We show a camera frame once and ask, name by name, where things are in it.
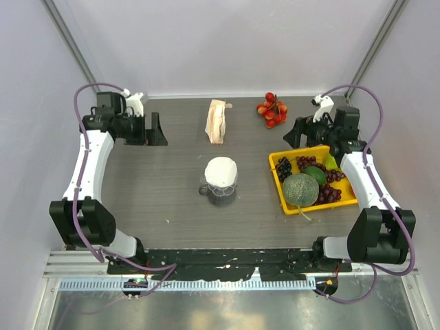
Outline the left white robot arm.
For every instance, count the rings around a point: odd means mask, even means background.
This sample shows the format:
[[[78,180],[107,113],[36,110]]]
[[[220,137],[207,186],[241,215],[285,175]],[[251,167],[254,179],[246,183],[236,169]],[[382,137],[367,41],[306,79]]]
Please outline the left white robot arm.
[[[99,261],[109,258],[123,263],[131,273],[146,269],[147,257],[141,241],[117,228],[115,217],[102,204],[102,181],[107,160],[116,140],[129,146],[168,144],[157,112],[146,128],[144,93],[128,90],[97,94],[96,105],[80,116],[80,148],[71,181],[49,214],[65,245],[86,249]]]

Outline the clear plastic coffee dripper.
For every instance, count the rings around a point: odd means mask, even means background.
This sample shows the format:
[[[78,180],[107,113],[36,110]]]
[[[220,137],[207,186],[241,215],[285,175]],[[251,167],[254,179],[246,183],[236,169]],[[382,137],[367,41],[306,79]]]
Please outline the clear plastic coffee dripper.
[[[232,195],[237,189],[238,175],[235,175],[234,179],[227,186],[218,186],[211,184],[205,176],[200,180],[199,194],[206,196],[208,193],[213,194],[215,197],[225,197]]]

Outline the white paper coffee filter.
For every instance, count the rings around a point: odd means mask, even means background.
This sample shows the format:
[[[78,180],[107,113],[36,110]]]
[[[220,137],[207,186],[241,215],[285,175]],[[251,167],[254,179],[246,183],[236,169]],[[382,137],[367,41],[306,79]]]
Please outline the white paper coffee filter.
[[[229,157],[212,158],[204,171],[204,176],[211,183],[218,186],[227,186],[238,175],[236,162]]]

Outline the grey glass coffee server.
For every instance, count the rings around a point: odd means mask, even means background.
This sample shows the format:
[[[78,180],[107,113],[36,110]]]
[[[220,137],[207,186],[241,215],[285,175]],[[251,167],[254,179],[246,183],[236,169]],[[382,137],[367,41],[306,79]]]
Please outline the grey glass coffee server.
[[[237,198],[235,186],[219,188],[210,184],[202,184],[199,187],[199,194],[206,196],[208,201],[215,206],[228,206]]]

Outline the yellow plastic tray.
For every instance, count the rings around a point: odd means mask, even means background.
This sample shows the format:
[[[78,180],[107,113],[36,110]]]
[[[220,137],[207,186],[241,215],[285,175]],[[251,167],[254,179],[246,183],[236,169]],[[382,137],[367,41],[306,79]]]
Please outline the yellow plastic tray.
[[[316,210],[324,210],[324,209],[334,209],[337,207],[343,207],[343,206],[350,206],[355,205],[358,201],[356,198],[353,197],[351,194],[350,189],[350,182],[347,178],[347,176],[342,181],[335,181],[333,183],[330,183],[329,185],[340,189],[342,191],[342,198],[338,202],[334,203],[326,203],[322,205],[312,205],[308,207],[298,207],[291,204],[288,204],[285,201],[285,198],[283,196],[283,183],[281,183],[278,180],[275,166],[278,163],[278,160],[282,157],[287,157],[288,160],[291,162],[291,171],[292,174],[300,173],[300,170],[297,167],[296,164],[296,158],[300,156],[314,156],[316,157],[317,161],[324,164],[325,160],[327,158],[329,153],[329,147],[328,146],[315,146],[312,148],[301,148],[301,149],[295,149],[290,151],[283,151],[283,152],[277,152],[277,153],[271,153],[269,154],[269,165],[274,177],[276,189],[278,191],[278,196],[280,197],[280,205],[286,215],[298,215],[301,212],[312,212]]]

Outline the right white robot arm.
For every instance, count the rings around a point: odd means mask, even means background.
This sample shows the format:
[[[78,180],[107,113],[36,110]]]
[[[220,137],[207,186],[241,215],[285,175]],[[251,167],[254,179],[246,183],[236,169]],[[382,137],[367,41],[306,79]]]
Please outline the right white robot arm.
[[[341,106],[334,117],[324,114],[319,121],[311,116],[297,118],[293,129],[283,138],[294,149],[299,147],[303,135],[307,146],[328,146],[360,207],[360,215],[348,236],[317,239],[319,249],[312,252],[311,263],[317,270],[326,271],[336,259],[347,259],[382,270],[385,264],[401,265],[408,261],[405,270],[394,272],[407,275],[415,266],[412,234],[416,218],[388,194],[375,169],[370,145],[359,139],[359,121],[358,109]]]

